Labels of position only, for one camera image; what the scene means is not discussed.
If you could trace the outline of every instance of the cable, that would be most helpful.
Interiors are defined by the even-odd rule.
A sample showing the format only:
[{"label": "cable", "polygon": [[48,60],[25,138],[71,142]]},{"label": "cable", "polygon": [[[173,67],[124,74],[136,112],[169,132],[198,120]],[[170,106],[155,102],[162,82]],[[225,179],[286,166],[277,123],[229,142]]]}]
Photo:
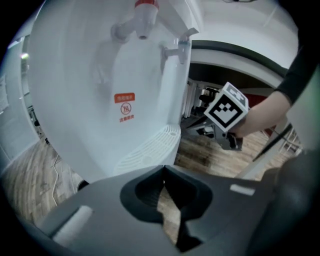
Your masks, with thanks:
[{"label": "cable", "polygon": [[[267,129],[265,129],[265,130],[270,130],[271,132],[273,132],[273,133],[275,133],[275,134],[277,134],[277,135],[280,135],[280,133],[278,133],[278,132],[277,132],[275,129],[273,129],[273,128],[267,128]],[[291,144],[292,146],[295,146],[295,147],[297,147],[297,148],[300,148],[300,145],[297,145],[297,144],[292,143],[291,141],[287,140],[285,137],[282,137],[281,139],[284,140],[284,141],[286,141],[287,143]]]},{"label": "cable", "polygon": [[53,198],[53,201],[55,203],[55,206],[58,206],[57,202],[56,202],[56,199],[54,198],[54,192],[55,192],[55,189],[56,189],[56,184],[57,184],[57,181],[59,179],[59,173],[57,172],[57,169],[56,169],[56,162],[57,162],[58,157],[59,157],[59,155],[56,156],[54,164],[53,164],[53,169],[56,172],[56,178],[55,178],[55,182],[54,182],[53,189],[52,189],[52,198]]},{"label": "cable", "polygon": [[290,123],[273,141],[271,141],[261,152],[252,160],[252,162],[256,161],[259,157],[263,156],[267,153],[275,144],[278,143],[283,137],[292,129],[292,124]]}]

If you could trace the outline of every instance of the red object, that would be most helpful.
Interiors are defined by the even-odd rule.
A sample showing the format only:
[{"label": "red object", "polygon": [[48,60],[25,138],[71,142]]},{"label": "red object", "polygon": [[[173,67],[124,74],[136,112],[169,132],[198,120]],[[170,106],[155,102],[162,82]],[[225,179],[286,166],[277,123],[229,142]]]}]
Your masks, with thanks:
[{"label": "red object", "polygon": [[135,2],[134,8],[136,8],[137,6],[139,6],[141,4],[150,4],[150,5],[153,5],[159,9],[159,4],[158,4],[157,0],[138,0]]},{"label": "red object", "polygon": [[114,95],[114,103],[131,102],[135,100],[136,100],[136,96],[133,92],[117,93]]},{"label": "red object", "polygon": [[120,119],[119,119],[119,122],[122,123],[122,122],[124,122],[124,121],[128,121],[128,120],[134,119],[134,118],[135,118],[135,116],[134,116],[133,114],[132,114],[132,115],[128,115],[128,116],[125,116],[125,117],[120,118]]},{"label": "red object", "polygon": [[[255,94],[244,94],[249,101],[249,107],[252,108],[255,105],[258,105],[259,103],[263,102],[267,97],[266,96],[261,96],[261,95],[255,95]],[[264,130],[266,134],[269,135],[269,137],[272,135],[272,131],[269,129]]]}]

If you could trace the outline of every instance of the red warning label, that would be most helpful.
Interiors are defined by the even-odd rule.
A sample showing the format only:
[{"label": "red warning label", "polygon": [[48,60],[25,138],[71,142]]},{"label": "red warning label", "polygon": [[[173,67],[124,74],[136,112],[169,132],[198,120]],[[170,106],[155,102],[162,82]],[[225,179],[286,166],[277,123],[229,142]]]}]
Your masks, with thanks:
[{"label": "red warning label", "polygon": [[114,95],[114,103],[131,102],[135,100],[136,97],[133,92],[117,93]]},{"label": "red warning label", "polygon": [[128,116],[125,116],[125,117],[121,117],[120,119],[119,119],[119,121],[120,121],[120,123],[122,123],[122,122],[125,122],[125,121],[128,121],[128,120],[131,120],[131,119],[134,119],[135,118],[135,115],[128,115]]}]

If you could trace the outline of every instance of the white wall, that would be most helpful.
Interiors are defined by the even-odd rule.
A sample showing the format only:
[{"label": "white wall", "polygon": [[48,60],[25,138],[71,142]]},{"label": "white wall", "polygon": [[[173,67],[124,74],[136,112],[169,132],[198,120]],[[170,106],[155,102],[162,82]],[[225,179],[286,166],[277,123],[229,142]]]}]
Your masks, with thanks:
[{"label": "white wall", "polygon": [[0,66],[0,77],[5,75],[9,103],[0,115],[0,173],[11,161],[39,140],[21,98],[22,45],[20,42],[8,49]]},{"label": "white wall", "polygon": [[283,80],[281,76],[253,60],[218,50],[193,49],[191,62],[235,70],[256,78],[272,88],[277,88]]},{"label": "white wall", "polygon": [[245,47],[289,68],[298,50],[297,28],[272,0],[251,3],[203,1],[204,30],[192,40],[219,41]]}]

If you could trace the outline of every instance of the wooden floor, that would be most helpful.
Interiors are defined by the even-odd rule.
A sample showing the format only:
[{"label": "wooden floor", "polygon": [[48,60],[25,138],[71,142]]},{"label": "wooden floor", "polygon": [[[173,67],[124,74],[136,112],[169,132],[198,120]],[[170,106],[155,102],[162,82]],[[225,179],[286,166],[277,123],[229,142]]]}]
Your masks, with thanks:
[{"label": "wooden floor", "polygon": [[[226,151],[213,140],[202,136],[183,136],[175,164],[196,172],[234,177],[243,170],[267,142],[262,132],[253,133],[243,141],[240,152]],[[293,153],[278,154],[265,167],[280,167]],[[57,204],[71,197],[82,178],[67,163],[57,158],[55,168],[59,173],[53,199],[52,192],[57,177],[54,162],[57,153],[43,140],[26,151],[1,177],[7,198],[16,214],[37,224]],[[171,240],[177,241],[180,211],[164,188],[158,210],[164,216],[164,231]]]}]

